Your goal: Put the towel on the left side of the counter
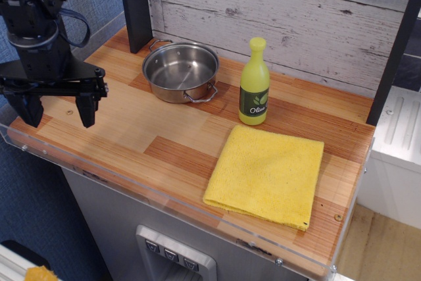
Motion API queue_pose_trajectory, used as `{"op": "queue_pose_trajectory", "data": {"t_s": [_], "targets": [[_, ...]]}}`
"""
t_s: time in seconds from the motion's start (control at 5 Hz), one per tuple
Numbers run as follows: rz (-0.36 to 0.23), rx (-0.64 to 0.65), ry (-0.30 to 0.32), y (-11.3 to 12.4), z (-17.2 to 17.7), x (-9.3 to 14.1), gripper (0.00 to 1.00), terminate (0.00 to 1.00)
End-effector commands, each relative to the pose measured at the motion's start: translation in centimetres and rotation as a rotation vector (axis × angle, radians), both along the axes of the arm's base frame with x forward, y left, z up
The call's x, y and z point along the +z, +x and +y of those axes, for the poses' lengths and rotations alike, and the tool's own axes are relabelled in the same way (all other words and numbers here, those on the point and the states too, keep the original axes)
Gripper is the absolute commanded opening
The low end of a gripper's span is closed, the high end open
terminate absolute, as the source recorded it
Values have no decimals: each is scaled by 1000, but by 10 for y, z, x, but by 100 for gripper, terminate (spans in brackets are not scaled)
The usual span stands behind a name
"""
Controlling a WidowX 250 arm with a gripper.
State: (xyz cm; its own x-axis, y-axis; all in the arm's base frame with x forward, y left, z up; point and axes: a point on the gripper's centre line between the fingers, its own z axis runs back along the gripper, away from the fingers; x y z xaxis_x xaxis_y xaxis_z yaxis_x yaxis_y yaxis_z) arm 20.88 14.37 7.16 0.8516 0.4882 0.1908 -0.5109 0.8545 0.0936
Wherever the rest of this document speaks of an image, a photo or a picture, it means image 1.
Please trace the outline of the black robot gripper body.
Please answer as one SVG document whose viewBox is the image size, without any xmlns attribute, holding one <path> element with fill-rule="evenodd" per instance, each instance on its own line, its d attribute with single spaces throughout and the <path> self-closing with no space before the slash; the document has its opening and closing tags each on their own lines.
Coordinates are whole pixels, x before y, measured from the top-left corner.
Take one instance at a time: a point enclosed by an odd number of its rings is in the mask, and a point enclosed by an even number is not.
<svg viewBox="0 0 421 281">
<path fill-rule="evenodd" d="M 105 71 L 77 59 L 71 52 L 61 19 L 7 25 L 7 40 L 18 60 L 1 63 L 1 94 L 6 97 L 43 95 L 88 97 L 99 101 L 108 93 Z"/>
</svg>

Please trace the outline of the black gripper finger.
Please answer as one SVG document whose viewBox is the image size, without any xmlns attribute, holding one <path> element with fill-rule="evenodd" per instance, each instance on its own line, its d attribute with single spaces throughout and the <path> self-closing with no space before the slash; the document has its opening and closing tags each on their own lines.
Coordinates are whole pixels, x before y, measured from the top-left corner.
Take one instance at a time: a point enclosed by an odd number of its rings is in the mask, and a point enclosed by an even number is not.
<svg viewBox="0 0 421 281">
<path fill-rule="evenodd" d="M 4 93 L 9 105 L 28 125 L 37 128 L 42 120 L 43 106 L 39 96 Z"/>
<path fill-rule="evenodd" d="M 95 112 L 98 109 L 98 97 L 88 94 L 76 97 L 76 106 L 85 128 L 95 124 Z"/>
</svg>

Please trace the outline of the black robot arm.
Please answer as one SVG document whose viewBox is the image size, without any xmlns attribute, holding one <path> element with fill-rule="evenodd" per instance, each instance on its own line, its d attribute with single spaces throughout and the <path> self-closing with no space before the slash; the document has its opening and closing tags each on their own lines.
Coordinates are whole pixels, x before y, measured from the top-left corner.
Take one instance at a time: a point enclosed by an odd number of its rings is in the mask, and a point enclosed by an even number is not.
<svg viewBox="0 0 421 281">
<path fill-rule="evenodd" d="M 69 40 L 63 16 L 85 22 L 83 15 L 63 8 L 66 0 L 1 0 L 7 39 L 18 60 L 1 64 L 1 94 L 18 116 L 37 127 L 43 116 L 42 96 L 73 96 L 86 128 L 95 123 L 98 102 L 107 96 L 105 71 L 77 59 L 73 46 L 87 45 L 91 32 L 80 43 Z"/>
</svg>

